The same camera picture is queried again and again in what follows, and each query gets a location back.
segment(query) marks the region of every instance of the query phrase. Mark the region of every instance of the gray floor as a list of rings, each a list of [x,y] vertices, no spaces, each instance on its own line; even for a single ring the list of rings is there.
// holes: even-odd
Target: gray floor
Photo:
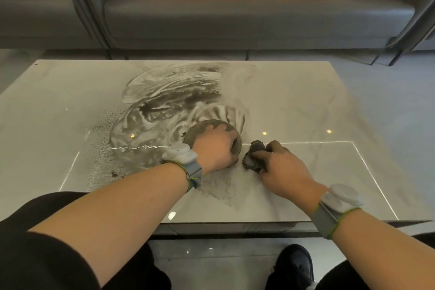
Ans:
[[[370,67],[368,51],[252,51],[250,60],[329,61],[366,118],[384,139],[392,156],[435,214],[435,52],[405,55],[394,67],[385,56]],[[0,50],[0,93],[39,58],[102,58],[88,52]],[[147,52],[131,59],[244,60],[244,51]],[[435,231],[434,223],[406,229],[410,234]],[[154,241],[157,265],[174,289],[262,289],[279,251],[301,243],[313,255],[319,280],[343,255],[323,239],[249,239]]]

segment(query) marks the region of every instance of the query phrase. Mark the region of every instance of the hand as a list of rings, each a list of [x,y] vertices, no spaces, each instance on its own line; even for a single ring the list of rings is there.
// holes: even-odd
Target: hand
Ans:
[[[253,157],[266,163],[267,170],[260,172],[264,186],[291,200],[311,217],[328,188],[315,182],[304,162],[278,141],[270,142],[266,150],[252,153]]]
[[[231,154],[237,132],[227,132],[226,129],[225,124],[216,128],[209,125],[196,137],[192,150],[198,154],[197,162],[201,165],[203,174],[224,169],[239,160],[238,156]]]

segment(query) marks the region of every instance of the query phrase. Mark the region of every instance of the person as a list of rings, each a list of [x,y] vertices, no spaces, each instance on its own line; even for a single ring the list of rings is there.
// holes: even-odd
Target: person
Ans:
[[[237,162],[236,133],[207,128],[193,150],[206,174]],[[257,152],[260,176],[276,195],[308,216],[328,190],[279,142]],[[130,175],[92,193],[36,198],[0,222],[0,288],[170,289],[146,244],[170,208],[188,189],[182,167],[169,162]],[[347,214],[332,235],[347,257],[317,289],[435,289],[434,235],[412,238],[363,210]],[[313,266],[302,247],[285,248],[267,290],[313,288]]]

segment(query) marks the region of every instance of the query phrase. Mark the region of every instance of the marble tabletop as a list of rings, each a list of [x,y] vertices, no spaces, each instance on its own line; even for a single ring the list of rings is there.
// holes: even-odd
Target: marble tabletop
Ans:
[[[38,60],[0,95],[0,219],[41,194],[91,191],[156,165],[165,146],[211,118],[238,129],[240,160],[251,141],[278,140],[318,182],[358,190],[379,219],[432,218],[328,62]],[[156,233],[304,222],[239,162],[206,176]]]

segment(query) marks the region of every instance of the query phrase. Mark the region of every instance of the person's left hand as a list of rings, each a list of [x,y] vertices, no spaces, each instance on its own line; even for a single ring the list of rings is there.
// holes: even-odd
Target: person's left hand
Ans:
[[[192,150],[198,154],[197,162],[201,165],[203,174],[224,169],[239,160],[238,156],[231,154],[237,132],[227,132],[226,128],[225,124],[216,128],[209,125],[196,137]]]

